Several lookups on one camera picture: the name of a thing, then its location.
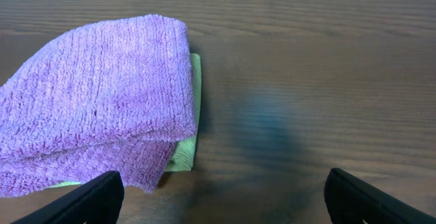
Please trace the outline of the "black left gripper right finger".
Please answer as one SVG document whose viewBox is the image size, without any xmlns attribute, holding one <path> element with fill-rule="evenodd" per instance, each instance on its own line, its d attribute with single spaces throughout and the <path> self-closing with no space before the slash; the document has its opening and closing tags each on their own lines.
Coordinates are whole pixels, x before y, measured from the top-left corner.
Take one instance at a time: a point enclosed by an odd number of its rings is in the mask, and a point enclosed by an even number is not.
<svg viewBox="0 0 436 224">
<path fill-rule="evenodd" d="M 435 224 L 435 217 L 340 168 L 329 172 L 324 201 L 333 224 Z"/>
</svg>

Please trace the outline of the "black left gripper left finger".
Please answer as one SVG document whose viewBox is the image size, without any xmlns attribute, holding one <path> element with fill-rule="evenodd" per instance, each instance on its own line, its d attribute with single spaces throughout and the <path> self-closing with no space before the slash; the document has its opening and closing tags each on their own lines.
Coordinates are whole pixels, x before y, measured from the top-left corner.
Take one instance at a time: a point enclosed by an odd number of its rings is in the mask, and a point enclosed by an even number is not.
<svg viewBox="0 0 436 224">
<path fill-rule="evenodd" d="M 124 199 L 117 171 L 108 171 L 12 224 L 116 224 Z"/>
</svg>

